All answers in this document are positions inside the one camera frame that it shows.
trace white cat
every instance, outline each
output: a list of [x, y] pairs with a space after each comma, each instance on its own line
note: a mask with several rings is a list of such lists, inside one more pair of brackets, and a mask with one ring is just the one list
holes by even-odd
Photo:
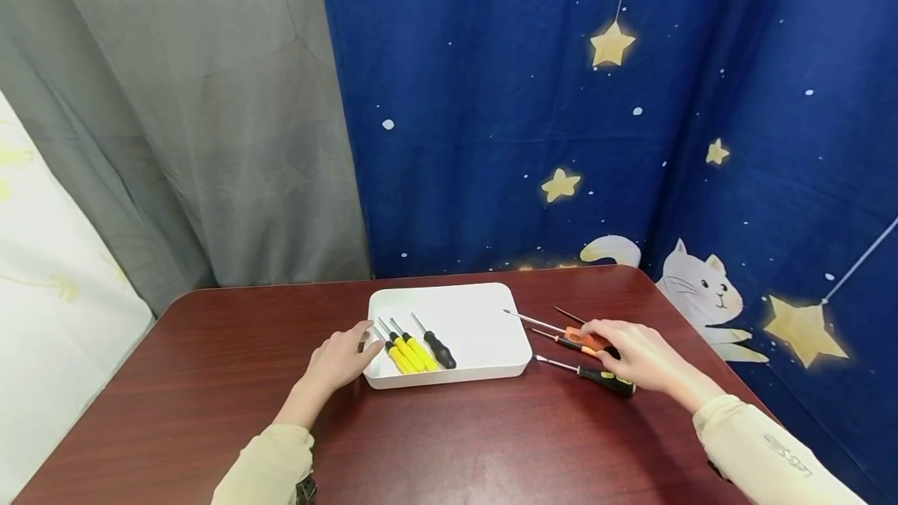
[[[584, 262], [612, 259], [630, 267], [639, 265], [640, 258], [639, 246], [619, 235], [596, 238], [580, 252]], [[719, 257], [712, 254], [702, 262], [686, 252], [683, 240], [677, 240], [675, 249], [664, 260], [656, 286], [725, 361], [768, 362], [761, 353], [737, 345], [738, 341], [751, 339], [751, 333], [714, 327], [739, 316], [743, 308], [742, 296], [727, 279], [727, 270]]]

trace cat face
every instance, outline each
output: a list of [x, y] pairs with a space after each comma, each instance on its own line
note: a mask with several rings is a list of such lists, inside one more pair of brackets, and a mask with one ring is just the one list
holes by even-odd
[[742, 312], [742, 296], [727, 279], [720, 258], [711, 255], [702, 262], [686, 253], [683, 240], [664, 260], [663, 281], [672, 296], [688, 304], [689, 309], [680, 311], [696, 326], [728, 322]]

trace wooden table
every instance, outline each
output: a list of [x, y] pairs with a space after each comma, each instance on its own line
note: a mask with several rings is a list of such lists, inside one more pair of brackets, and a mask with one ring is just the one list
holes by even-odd
[[[727, 391], [758, 404], [630, 267], [197, 291], [171, 305], [16, 502], [208, 503], [314, 348], [364, 318], [372, 293], [489, 281], [552, 323], [572, 323], [551, 309], [558, 304], [587, 320], [655, 327]], [[531, 342], [545, 356], [590, 363]], [[537, 363], [516, 379], [436, 387], [378, 392], [360, 380], [334, 395], [313, 434], [321, 505], [747, 503], [711, 471], [672, 400], [645, 391], [621, 400]]]

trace sleeve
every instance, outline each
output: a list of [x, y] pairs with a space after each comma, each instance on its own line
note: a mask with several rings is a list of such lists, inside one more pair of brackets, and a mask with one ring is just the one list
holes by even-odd
[[752, 503], [864, 503], [795, 436], [734, 395], [711, 400], [692, 422], [711, 464]]
[[312, 471], [314, 438], [297, 425], [270, 425], [240, 451], [215, 488], [212, 505], [292, 505]]

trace plastic tray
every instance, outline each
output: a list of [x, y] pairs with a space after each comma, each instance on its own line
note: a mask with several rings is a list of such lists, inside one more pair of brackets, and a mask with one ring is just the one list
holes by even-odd
[[[386, 352], [381, 351], [365, 369], [368, 384], [382, 390], [520, 375], [533, 352], [521, 321], [503, 309], [518, 311], [511, 291], [502, 283], [388, 288], [372, 294], [368, 302], [369, 320], [380, 317], [389, 324], [389, 319], [394, 318], [430, 351], [424, 333], [412, 320], [414, 312], [424, 327], [449, 347], [458, 366], [452, 370], [440, 368], [431, 373], [402, 375]], [[383, 327], [378, 329], [386, 333]]]

